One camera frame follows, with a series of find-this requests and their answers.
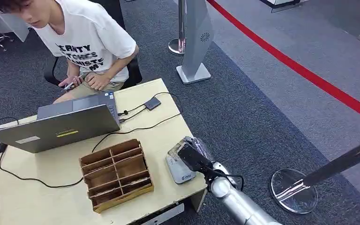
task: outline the black chair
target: black chair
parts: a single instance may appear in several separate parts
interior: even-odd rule
[[[112,0],[110,1],[110,5],[104,6],[103,7],[106,8],[108,14],[124,29],[125,29],[125,23],[123,21],[123,15],[122,15],[122,10],[120,8],[120,2],[119,0]],[[54,69],[56,68],[56,64],[57,64],[57,60],[59,58],[55,57],[54,59],[51,59],[48,63],[47,63],[47,67],[45,68],[44,71],[44,77],[45,79],[49,82],[52,83],[54,85],[59,85],[60,81],[56,79],[56,77],[54,77]],[[130,61],[130,63],[127,65],[127,69],[129,71],[129,79],[127,79],[125,81],[125,83],[123,84],[121,89],[125,89],[128,87],[132,87],[137,85],[138,83],[140,83],[143,79],[141,73],[140,73],[140,69],[139,69],[139,64],[137,62],[137,58],[134,58]]]

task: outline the stanchion base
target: stanchion base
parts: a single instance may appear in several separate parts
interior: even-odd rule
[[[181,48],[179,46],[179,39],[173,39],[169,42],[168,47],[169,47],[169,51],[172,54],[175,55],[184,55],[184,53],[186,53],[186,39],[184,39],[184,46],[183,48]]]
[[[200,64],[198,71],[196,72],[195,76],[193,77],[187,77],[182,69],[182,66],[176,67],[177,74],[180,76],[181,81],[183,81],[183,84],[190,84],[195,83],[198,81],[203,81],[210,78],[210,73],[206,69],[203,63]]]
[[[304,177],[305,174],[294,169],[281,169],[272,176],[270,183],[271,194],[276,202],[285,210],[298,214],[306,214],[316,207],[318,194],[314,186],[304,189],[284,201],[279,201],[276,197],[279,193]]]

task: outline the round glass base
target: round glass base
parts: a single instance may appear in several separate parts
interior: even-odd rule
[[[175,55],[184,55],[186,53],[185,43],[183,48],[179,48],[179,39],[173,39],[168,44],[169,51]]]
[[[304,189],[295,195],[278,200],[278,194],[288,189],[295,182],[303,179],[305,174],[294,169],[281,169],[271,178],[270,191],[276,202],[285,210],[293,213],[306,214],[311,212],[318,203],[318,194],[314,186]]]

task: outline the hair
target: hair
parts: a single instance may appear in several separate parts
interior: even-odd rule
[[[24,2],[27,0],[0,0],[0,11],[8,13],[12,10],[21,9]]]

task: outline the white t-shirt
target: white t-shirt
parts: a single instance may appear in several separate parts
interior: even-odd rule
[[[64,34],[58,35],[49,24],[35,29],[54,56],[65,56],[79,65],[81,72],[102,72],[135,51],[136,42],[101,5],[88,0],[56,1],[64,13]],[[111,81],[128,78],[125,67]]]

